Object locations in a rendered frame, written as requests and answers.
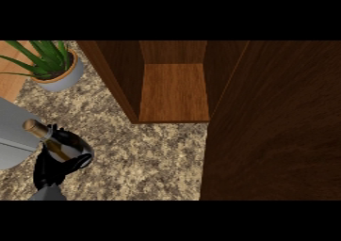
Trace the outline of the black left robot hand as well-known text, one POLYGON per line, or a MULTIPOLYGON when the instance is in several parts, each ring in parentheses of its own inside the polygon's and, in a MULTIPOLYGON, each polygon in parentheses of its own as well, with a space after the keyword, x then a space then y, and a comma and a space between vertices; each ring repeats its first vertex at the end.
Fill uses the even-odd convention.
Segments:
POLYGON ((61 185, 65 176, 84 168, 92 159, 90 153, 83 153, 84 145, 81 138, 69 131, 65 131, 56 124, 49 124, 47 127, 53 130, 53 138, 66 147, 75 146, 81 149, 81 154, 69 158, 65 162, 58 161, 49 153, 47 146, 43 146, 41 152, 37 156, 35 170, 34 170, 34 184, 37 190, 46 186, 61 185))

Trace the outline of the dark wine bottle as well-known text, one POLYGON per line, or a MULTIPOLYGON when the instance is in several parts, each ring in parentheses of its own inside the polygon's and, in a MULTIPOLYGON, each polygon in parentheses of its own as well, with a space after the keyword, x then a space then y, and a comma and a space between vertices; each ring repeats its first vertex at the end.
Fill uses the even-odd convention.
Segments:
POLYGON ((27 119, 22 128, 43 142, 52 157, 65 162, 83 154, 94 155, 93 148, 81 137, 53 125, 47 126, 34 119, 27 119))

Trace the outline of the brown wooden cabinet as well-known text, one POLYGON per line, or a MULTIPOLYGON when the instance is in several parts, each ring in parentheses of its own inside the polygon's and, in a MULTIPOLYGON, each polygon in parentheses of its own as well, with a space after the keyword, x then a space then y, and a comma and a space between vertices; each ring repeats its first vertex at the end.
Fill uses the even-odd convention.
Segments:
POLYGON ((243 40, 81 40, 133 123, 208 122, 245 53, 243 40))

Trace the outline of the dark brown cabinet door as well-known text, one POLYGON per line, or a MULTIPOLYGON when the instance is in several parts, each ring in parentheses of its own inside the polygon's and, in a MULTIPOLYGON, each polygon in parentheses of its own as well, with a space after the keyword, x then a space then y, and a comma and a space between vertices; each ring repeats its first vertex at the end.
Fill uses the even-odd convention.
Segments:
POLYGON ((252 41, 207 129, 204 200, 341 200, 341 40, 252 41))

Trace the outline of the green potted plant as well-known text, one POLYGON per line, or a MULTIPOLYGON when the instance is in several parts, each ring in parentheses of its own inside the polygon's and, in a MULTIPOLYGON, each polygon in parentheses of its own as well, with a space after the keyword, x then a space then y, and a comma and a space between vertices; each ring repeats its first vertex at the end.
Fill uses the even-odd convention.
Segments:
POLYGON ((49 91, 59 92, 71 88, 84 75, 84 63, 75 51, 59 40, 31 40, 33 53, 18 40, 7 40, 7 45, 31 60, 31 64, 9 56, 0 58, 18 65, 28 72, 13 72, 12 75, 24 75, 49 91))

